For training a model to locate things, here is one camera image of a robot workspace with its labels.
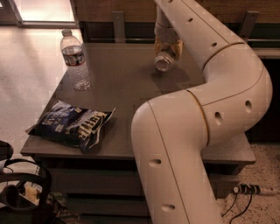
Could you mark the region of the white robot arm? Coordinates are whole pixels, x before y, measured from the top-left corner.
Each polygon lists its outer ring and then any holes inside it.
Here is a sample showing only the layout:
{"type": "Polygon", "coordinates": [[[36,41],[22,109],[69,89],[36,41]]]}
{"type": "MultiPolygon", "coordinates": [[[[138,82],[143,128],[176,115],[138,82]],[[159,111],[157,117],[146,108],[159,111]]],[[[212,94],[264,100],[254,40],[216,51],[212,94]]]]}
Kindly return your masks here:
{"type": "Polygon", "coordinates": [[[205,83],[144,103],[132,148],[153,224],[222,224],[200,152],[258,123],[272,98],[252,48],[195,0],[155,0],[205,83]]]}

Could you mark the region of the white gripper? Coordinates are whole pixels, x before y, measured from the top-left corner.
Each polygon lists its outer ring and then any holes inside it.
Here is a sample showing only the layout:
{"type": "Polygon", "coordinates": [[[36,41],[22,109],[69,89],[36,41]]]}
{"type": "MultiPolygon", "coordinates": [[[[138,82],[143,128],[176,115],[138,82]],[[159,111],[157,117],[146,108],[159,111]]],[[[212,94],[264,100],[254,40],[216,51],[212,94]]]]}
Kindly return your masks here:
{"type": "Polygon", "coordinates": [[[179,60],[183,51],[183,41],[179,38],[179,35],[174,30],[173,26],[169,22],[164,12],[157,6],[157,16],[155,22],[155,55],[166,50],[167,44],[174,44],[172,49],[175,53],[174,59],[179,60]]]}

